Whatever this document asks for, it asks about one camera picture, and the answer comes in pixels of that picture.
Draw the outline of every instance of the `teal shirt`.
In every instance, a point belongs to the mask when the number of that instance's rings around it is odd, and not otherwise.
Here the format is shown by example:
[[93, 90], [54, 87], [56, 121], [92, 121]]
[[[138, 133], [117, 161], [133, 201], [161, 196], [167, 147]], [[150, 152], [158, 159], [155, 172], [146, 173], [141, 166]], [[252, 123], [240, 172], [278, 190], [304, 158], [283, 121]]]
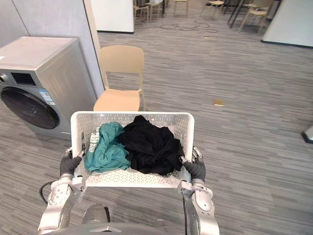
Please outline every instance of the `teal shirt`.
[[104, 172], [117, 168], [126, 170], [130, 167], [130, 161], [125, 157], [128, 151], [118, 140], [123, 132], [123, 127], [118, 122], [110, 122], [101, 125], [99, 130], [99, 142], [94, 152], [88, 150], [85, 157], [85, 167], [89, 171]]

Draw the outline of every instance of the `washing machine door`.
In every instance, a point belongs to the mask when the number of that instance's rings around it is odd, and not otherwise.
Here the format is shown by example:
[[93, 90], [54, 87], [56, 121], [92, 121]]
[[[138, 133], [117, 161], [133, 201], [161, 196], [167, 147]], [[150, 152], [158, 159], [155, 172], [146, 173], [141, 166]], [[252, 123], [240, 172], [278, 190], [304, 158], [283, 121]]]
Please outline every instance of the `washing machine door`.
[[1, 99], [6, 106], [23, 120], [43, 129], [53, 129], [59, 125], [57, 113], [32, 93], [16, 87], [5, 87]]

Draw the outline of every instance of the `white plastic basket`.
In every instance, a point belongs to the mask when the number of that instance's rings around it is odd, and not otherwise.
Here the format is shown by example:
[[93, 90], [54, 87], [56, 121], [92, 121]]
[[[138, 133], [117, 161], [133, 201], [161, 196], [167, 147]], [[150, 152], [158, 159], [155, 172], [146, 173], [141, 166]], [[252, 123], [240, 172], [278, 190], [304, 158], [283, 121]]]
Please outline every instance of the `white plastic basket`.
[[[167, 126], [179, 139], [186, 159], [191, 161], [194, 118], [189, 113], [161, 112], [76, 112], [71, 117], [71, 136], [73, 156], [77, 156], [85, 142], [89, 148], [91, 133], [103, 123], [117, 121], [122, 126], [133, 122], [137, 115], [143, 115], [155, 126]], [[190, 175], [184, 167], [167, 176], [158, 174], [142, 174], [131, 168], [113, 170], [103, 173], [90, 173], [84, 162], [75, 170], [75, 176], [82, 175], [85, 187], [140, 187], [140, 188], [176, 188], [181, 180], [190, 181]]]

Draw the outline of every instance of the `black cable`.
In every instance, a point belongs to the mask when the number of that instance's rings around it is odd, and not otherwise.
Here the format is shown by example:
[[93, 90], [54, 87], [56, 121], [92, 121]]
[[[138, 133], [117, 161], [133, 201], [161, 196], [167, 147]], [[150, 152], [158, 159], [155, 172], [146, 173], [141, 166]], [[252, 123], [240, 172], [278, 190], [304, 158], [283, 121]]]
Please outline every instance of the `black cable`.
[[185, 215], [185, 235], [188, 235], [188, 228], [187, 228], [187, 214], [186, 214], [186, 204], [185, 204], [185, 197], [184, 197], [184, 194], [182, 193], [182, 190], [180, 189], [181, 191], [181, 194], [182, 194], [182, 204], [183, 204], [183, 207], [184, 207], [184, 215]]
[[108, 208], [108, 207], [104, 207], [104, 210], [106, 211], [107, 221], [108, 221], [108, 222], [111, 222], [109, 208]]
[[47, 185], [51, 185], [54, 181], [50, 181], [50, 182], [44, 183], [44, 184], [40, 187], [40, 189], [39, 189], [39, 195], [40, 195], [41, 199], [44, 201], [44, 203], [45, 203], [46, 205], [48, 205], [48, 202], [47, 202], [47, 200], [45, 199], [45, 197], [44, 197], [44, 195], [43, 195], [43, 189], [44, 189], [44, 187], [46, 187]]
[[193, 27], [180, 26], [179, 24], [161, 24], [160, 26], [136, 27], [136, 29], [162, 28], [176, 31], [206, 31], [209, 33], [218, 33], [216, 29], [209, 29], [211, 26], [206, 22], [194, 21], [197, 25]]

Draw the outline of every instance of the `baseboard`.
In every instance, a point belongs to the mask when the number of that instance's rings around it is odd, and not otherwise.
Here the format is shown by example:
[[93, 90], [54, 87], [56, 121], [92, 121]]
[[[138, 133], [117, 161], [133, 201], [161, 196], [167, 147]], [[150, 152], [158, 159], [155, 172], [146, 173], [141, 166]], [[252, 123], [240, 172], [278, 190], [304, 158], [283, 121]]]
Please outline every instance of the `baseboard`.
[[134, 32], [121, 32], [121, 31], [103, 31], [97, 30], [98, 33], [126, 33], [126, 34], [134, 34]]
[[281, 46], [293, 46], [293, 47], [302, 47], [302, 48], [313, 48], [311, 46], [304, 46], [304, 45], [297, 45], [297, 44], [289, 44], [289, 43], [277, 43], [277, 42], [269, 42], [269, 41], [264, 41], [261, 40], [262, 43], [267, 43], [267, 44], [275, 44], [275, 45], [281, 45]]
[[301, 135], [302, 135], [305, 143], [313, 143], [313, 141], [308, 138], [308, 136], [307, 136], [307, 134], [305, 134], [305, 132], [302, 132]]

